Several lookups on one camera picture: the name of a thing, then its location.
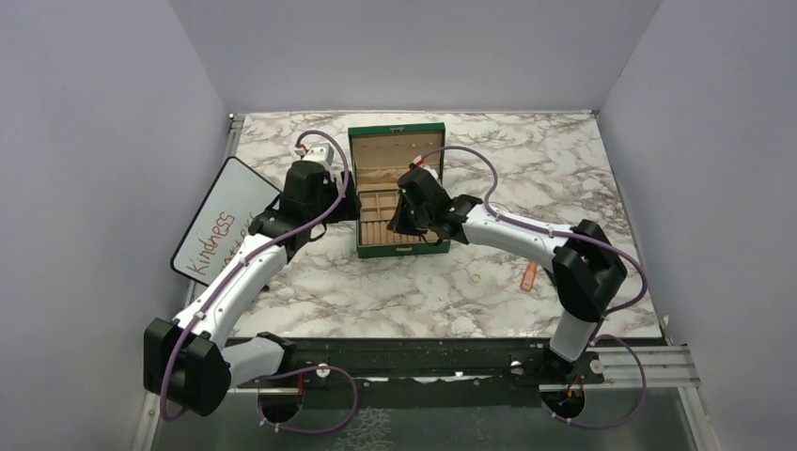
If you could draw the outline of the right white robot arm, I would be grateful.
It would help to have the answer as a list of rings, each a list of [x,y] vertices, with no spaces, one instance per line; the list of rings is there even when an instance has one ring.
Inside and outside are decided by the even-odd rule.
[[[544,374],[564,382],[580,368],[582,353],[628,270],[599,225],[545,225],[491,211],[486,201],[448,195],[432,173],[414,167],[398,179],[397,211],[389,230],[439,241],[483,245],[538,263],[553,280],[563,314],[542,357]]]

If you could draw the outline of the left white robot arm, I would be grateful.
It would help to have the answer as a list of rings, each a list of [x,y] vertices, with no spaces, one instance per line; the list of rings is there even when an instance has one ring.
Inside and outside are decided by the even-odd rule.
[[[314,239],[312,229],[359,216],[353,175],[345,164],[339,174],[317,161],[292,164],[284,187],[252,219],[238,253],[190,306],[171,320],[154,319],[144,332],[144,377],[147,391],[160,398],[161,416],[182,412],[208,416],[242,383],[265,378],[280,386],[294,377],[291,343],[261,333],[229,346],[233,326],[295,257]]]

